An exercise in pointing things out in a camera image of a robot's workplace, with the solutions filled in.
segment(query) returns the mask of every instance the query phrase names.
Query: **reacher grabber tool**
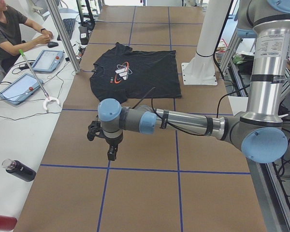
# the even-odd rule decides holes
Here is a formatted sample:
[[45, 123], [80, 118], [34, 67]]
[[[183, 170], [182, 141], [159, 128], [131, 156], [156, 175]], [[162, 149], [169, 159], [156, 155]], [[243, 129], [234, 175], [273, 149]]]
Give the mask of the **reacher grabber tool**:
[[56, 101], [57, 104], [60, 106], [59, 99], [58, 99], [58, 98], [54, 98], [54, 97], [49, 96], [49, 94], [46, 92], [45, 88], [44, 88], [44, 87], [42, 86], [42, 84], [40, 83], [40, 81], [39, 81], [39, 79], [38, 79], [38, 77], [37, 77], [35, 71], [33, 70], [32, 66], [31, 66], [30, 63], [28, 62], [28, 60], [27, 60], [27, 58], [26, 58], [26, 56], [25, 56], [25, 54], [24, 54], [24, 52], [23, 52], [22, 49], [19, 50], [19, 53], [20, 53], [21, 56], [24, 58], [24, 60], [25, 60], [25, 62], [27, 63], [27, 65], [28, 65], [30, 71], [32, 72], [33, 76], [35, 77], [35, 79], [37, 80], [37, 82], [38, 82], [38, 84], [40, 85], [41, 89], [43, 90], [44, 95], [46, 96], [46, 99], [45, 99], [45, 101], [43, 102], [43, 108], [44, 108], [44, 110], [46, 110], [46, 112], [48, 112], [48, 109], [47, 109], [47, 106], [46, 106], [46, 105], [47, 105], [49, 102], [51, 102], [51, 101]]

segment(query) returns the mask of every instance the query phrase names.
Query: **white desk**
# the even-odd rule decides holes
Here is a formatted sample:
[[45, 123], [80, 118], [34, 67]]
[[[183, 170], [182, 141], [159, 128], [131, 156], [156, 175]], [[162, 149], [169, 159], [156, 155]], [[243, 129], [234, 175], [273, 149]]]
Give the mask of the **white desk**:
[[[75, 18], [76, 15], [77, 14], [62, 14], [61, 17]], [[51, 17], [48, 17], [43, 26], [53, 32], [54, 38], [52, 41], [59, 43], [59, 46], [51, 49], [65, 50], [62, 42], [57, 41], [58, 33]], [[73, 47], [75, 52], [79, 45], [77, 42], [80, 43], [78, 24], [76, 23], [71, 39], [72, 45], [76, 44]], [[49, 48], [47, 45], [39, 45], [36, 48], [25, 52], [26, 58], [36, 59], [39, 53], [44, 49]], [[63, 68], [65, 63], [65, 59], [63, 59], [60, 66], [51, 74], [37, 75], [46, 82], [48, 76], [55, 75], [61, 68]], [[24, 70], [19, 74], [12, 74], [10, 71], [4, 78], [4, 81], [12, 82], [24, 73], [30, 73], [30, 70]], [[59, 77], [64, 81], [60, 94], [59, 90], [62, 81], [57, 77], [44, 85], [44, 88], [50, 96], [58, 97], [61, 106], [68, 95], [74, 74], [73, 67], [70, 63], [60, 72]], [[1, 84], [0, 90], [3, 90], [4, 88], [6, 88], [6, 85]], [[45, 113], [45, 110], [43, 109], [43, 100], [45, 99], [45, 96], [41, 89], [37, 90], [28, 98], [28, 100], [36, 99], [42, 100], [24, 102], [18, 106], [12, 106], [4, 101], [0, 101], [0, 116], [21, 118], [37, 113]], [[61, 112], [61, 107], [58, 106], [56, 102], [49, 103], [47, 107], [49, 112]], [[12, 121], [0, 117], [0, 215], [18, 218], [32, 185], [32, 182], [25, 182], [6, 173], [6, 171], [1, 167], [2, 161], [7, 158], [19, 160], [37, 171], [58, 118], [59, 114], [33, 116], [18, 121]]]

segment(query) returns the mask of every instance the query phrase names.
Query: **keyboard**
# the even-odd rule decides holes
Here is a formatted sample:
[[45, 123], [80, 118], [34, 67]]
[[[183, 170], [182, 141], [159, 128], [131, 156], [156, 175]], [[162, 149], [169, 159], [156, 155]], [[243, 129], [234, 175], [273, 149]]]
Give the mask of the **keyboard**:
[[74, 26], [75, 26], [75, 18], [65, 18], [62, 21], [63, 21], [64, 27], [67, 30], [69, 39], [71, 39], [73, 31], [74, 31]]

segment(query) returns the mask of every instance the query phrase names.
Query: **blue joint cap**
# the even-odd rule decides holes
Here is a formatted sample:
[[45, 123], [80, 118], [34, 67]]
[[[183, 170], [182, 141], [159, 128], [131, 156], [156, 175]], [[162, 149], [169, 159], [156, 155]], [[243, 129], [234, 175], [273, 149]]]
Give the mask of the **blue joint cap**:
[[242, 142], [242, 152], [258, 163], [270, 163], [282, 157], [288, 147], [285, 134], [275, 127], [264, 127], [250, 133]]
[[98, 116], [103, 122], [112, 121], [120, 115], [121, 105], [113, 98], [107, 98], [98, 105]]
[[157, 115], [152, 112], [145, 112], [140, 120], [139, 131], [142, 134], [152, 134], [155, 130]]
[[267, 0], [267, 2], [277, 11], [290, 14], [290, 0]]

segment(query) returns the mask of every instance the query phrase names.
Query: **brown paper table surface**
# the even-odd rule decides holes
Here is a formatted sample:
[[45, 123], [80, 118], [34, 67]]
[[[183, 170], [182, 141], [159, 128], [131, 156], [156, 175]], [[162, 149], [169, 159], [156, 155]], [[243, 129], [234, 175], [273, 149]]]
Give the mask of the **brown paper table surface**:
[[[215, 115], [223, 81], [185, 86], [180, 69], [195, 54], [203, 12], [104, 6], [99, 20], [14, 231], [265, 232], [246, 159], [230, 144], [172, 130], [125, 131], [117, 160], [108, 162], [105, 140], [86, 137], [99, 104], [89, 84], [93, 63], [116, 42], [176, 50], [182, 98], [156, 99], [156, 108]], [[228, 98], [220, 113], [231, 115]]]

